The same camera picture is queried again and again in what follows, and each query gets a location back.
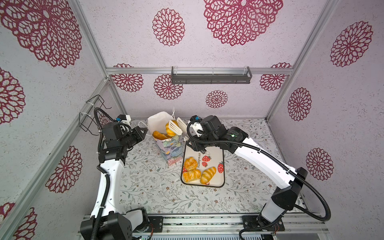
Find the round knotted fake bread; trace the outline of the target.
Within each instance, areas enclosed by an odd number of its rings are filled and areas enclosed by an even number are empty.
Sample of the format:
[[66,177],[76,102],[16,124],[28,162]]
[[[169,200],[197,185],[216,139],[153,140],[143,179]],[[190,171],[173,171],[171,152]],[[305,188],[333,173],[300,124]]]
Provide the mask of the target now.
[[197,167],[198,167],[198,162],[193,157],[190,157],[184,161],[183,171],[184,172],[193,171]]

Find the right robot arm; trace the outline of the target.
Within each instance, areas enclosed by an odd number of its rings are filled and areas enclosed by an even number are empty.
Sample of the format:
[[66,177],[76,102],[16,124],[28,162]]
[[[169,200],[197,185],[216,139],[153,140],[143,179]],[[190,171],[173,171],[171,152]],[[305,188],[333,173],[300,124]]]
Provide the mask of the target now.
[[219,147],[237,155],[268,176],[277,186],[271,199],[258,216],[258,224],[265,227],[276,223],[296,204],[303,183],[294,175],[306,178],[307,171],[295,169],[264,151],[249,135],[238,127],[227,129],[216,116],[201,119],[193,116],[188,124],[169,121],[168,128],[177,135],[188,136],[187,145],[196,152],[205,153],[207,147]]

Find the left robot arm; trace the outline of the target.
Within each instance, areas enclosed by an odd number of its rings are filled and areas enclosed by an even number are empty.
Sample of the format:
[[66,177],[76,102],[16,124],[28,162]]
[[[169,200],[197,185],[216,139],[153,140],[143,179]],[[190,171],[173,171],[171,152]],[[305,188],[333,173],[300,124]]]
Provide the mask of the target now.
[[125,214],[118,200],[128,152],[145,139],[147,132],[147,128],[132,128],[124,121],[102,126],[98,144],[97,169],[101,173],[98,195],[90,218],[82,221],[80,227],[85,240],[132,240],[134,231],[149,227],[145,208]]

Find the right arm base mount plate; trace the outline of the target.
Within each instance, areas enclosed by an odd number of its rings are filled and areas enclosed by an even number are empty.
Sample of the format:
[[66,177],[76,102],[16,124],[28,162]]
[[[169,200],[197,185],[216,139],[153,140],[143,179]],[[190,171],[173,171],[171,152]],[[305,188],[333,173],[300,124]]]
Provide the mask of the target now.
[[259,229],[259,231],[279,232],[285,231],[285,226],[281,217],[275,221],[269,222],[262,216],[244,215],[242,216],[243,227],[245,230]]

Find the small fake croissant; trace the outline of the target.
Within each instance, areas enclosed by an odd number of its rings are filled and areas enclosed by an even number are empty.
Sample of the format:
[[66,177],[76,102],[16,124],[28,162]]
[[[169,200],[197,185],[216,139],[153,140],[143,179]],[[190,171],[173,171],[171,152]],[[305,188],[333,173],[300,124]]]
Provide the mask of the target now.
[[169,120],[166,124],[166,132],[170,138],[180,136],[183,133],[176,120]]

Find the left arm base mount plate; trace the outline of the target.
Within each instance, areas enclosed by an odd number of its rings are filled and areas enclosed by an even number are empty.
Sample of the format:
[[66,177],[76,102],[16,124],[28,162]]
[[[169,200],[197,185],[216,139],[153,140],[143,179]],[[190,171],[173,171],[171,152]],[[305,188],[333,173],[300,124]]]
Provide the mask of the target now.
[[164,217],[148,217],[147,220],[144,220],[134,231],[133,233],[143,233],[143,234],[157,234],[163,232],[163,221]]

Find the flaky fake pastry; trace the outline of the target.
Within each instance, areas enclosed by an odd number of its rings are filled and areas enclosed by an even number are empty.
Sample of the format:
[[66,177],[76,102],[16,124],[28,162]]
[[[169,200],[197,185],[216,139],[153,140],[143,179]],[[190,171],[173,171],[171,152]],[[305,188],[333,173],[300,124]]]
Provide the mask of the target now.
[[202,176],[201,171],[198,169],[194,169],[191,171],[184,172],[182,178],[185,183],[189,183],[189,182],[199,180],[201,176]]

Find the floral paper gift bag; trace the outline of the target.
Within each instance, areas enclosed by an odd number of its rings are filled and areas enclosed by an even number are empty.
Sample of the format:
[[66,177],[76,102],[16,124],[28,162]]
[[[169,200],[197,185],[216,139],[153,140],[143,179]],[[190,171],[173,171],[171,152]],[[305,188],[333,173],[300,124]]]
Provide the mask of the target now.
[[147,136],[155,141],[156,146],[160,150],[160,155],[167,162],[168,166],[172,166],[182,160],[182,155],[184,154],[183,134],[181,136],[174,136],[163,141],[157,140],[153,137],[154,131],[158,131],[165,135],[167,134],[166,124],[169,120],[176,120],[175,111],[173,111],[172,115],[167,112],[159,112],[148,117],[146,124],[144,122],[139,122],[139,124],[148,128]]

